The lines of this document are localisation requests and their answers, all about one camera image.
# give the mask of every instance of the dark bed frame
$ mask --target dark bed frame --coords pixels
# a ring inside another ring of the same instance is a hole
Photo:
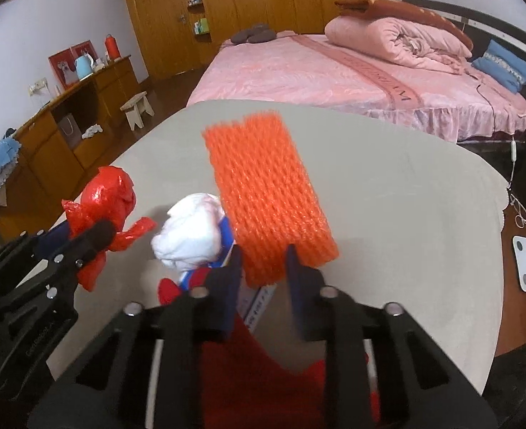
[[[473,57],[471,58],[471,61],[479,58],[485,53],[491,40],[495,40],[500,45],[507,48],[508,50],[511,50],[515,55],[526,61],[526,51],[511,43],[511,39],[513,38],[526,46],[526,32],[515,27],[514,25],[473,9],[442,3],[440,1],[402,1],[415,4],[421,8],[442,12],[444,17],[451,20],[473,41]],[[526,85],[523,87],[521,94],[526,99]],[[520,149],[526,149],[526,134],[520,134],[520,136],[516,136],[515,139],[518,141]],[[511,141],[511,137],[507,137],[507,134],[501,133],[496,134],[492,139],[482,140],[471,138],[459,142],[458,144],[470,149],[475,153],[478,153],[479,155],[485,155],[490,153],[507,152],[509,150],[509,141]]]

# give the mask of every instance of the black chair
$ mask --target black chair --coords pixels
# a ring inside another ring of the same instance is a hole
[[[483,397],[500,429],[526,429],[526,344],[493,360]]]

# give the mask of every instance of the red bottle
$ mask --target red bottle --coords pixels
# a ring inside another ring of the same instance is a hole
[[[106,37],[106,41],[104,42],[106,45],[106,50],[108,51],[108,56],[110,59],[118,59],[122,56],[120,55],[120,50],[118,50],[118,44],[116,43],[116,39],[112,37],[110,34]]]

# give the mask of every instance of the blue pillow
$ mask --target blue pillow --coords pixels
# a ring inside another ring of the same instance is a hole
[[[526,61],[505,50],[495,40],[481,58],[472,62],[475,69],[489,74],[507,90],[514,94],[526,84]]]

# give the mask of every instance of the headboard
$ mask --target headboard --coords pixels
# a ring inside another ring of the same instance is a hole
[[[493,39],[526,61],[526,32],[501,19],[474,9],[431,0],[403,0],[421,8],[431,9],[451,20],[473,41],[473,58],[479,58]],[[521,90],[526,99],[526,85]]]

